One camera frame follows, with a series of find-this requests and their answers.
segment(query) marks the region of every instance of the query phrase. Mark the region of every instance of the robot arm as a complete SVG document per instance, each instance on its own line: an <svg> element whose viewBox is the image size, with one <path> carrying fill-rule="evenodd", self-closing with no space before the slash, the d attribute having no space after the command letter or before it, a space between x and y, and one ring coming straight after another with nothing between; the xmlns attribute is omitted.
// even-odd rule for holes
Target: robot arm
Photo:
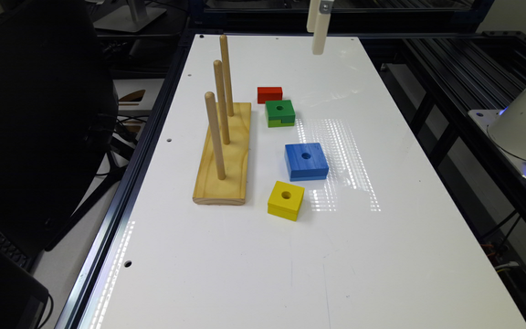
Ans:
<svg viewBox="0 0 526 329"><path fill-rule="evenodd" d="M314 55L321 55L324 52L333 4L334 0L310 0L307 29L314 34L311 44L311 52Z"/></svg>

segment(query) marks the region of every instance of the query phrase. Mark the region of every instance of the blue block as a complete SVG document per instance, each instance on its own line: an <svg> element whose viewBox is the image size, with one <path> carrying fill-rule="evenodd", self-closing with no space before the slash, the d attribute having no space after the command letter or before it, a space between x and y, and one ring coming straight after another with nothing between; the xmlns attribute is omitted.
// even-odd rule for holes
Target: blue block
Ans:
<svg viewBox="0 0 526 329"><path fill-rule="evenodd" d="M292 182L326 179L328 175L328 162L320 143L285 145L285 162Z"/></svg>
<svg viewBox="0 0 526 329"><path fill-rule="evenodd" d="M326 176L295 177L295 178L290 178L289 181L290 182L299 182L299 181L302 181L302 180L322 180L322 179L326 179Z"/></svg>

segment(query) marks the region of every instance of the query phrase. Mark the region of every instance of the green block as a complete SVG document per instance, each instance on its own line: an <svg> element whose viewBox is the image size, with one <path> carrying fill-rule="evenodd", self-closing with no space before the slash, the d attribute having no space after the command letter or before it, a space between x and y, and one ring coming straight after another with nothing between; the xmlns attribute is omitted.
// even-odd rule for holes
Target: green block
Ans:
<svg viewBox="0 0 526 329"><path fill-rule="evenodd" d="M268 120L268 127L269 128L275 128L275 127L293 127L295 125L295 122L292 123L282 123L281 120Z"/></svg>
<svg viewBox="0 0 526 329"><path fill-rule="evenodd" d="M290 100L285 101L266 101L265 116L268 121L281 120L281 123L294 123L296 112Z"/></svg>

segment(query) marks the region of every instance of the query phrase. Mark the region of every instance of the wooden base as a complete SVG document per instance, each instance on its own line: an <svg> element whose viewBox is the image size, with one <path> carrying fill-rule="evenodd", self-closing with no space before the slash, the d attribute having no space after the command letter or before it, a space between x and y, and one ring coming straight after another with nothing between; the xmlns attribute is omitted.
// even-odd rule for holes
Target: wooden base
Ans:
<svg viewBox="0 0 526 329"><path fill-rule="evenodd" d="M216 161L209 128L192 197L198 205L245 204L251 103L233 103L233 109L235 115L228 117L230 144L223 144L226 178L219 180L216 175Z"/></svg>

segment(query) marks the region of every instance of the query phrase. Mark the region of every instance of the white table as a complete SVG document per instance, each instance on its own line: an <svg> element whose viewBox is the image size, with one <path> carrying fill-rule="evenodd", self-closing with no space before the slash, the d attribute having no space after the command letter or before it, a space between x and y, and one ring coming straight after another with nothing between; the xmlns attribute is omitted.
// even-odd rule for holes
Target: white table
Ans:
<svg viewBox="0 0 526 329"><path fill-rule="evenodd" d="M357 38L322 56L311 37L229 47L234 100L253 104L246 204L192 202L220 58L218 36L196 37L81 327L526 328ZM267 128L262 86L283 87L295 127ZM269 215L284 144L311 142L328 178L296 183L297 222Z"/></svg>

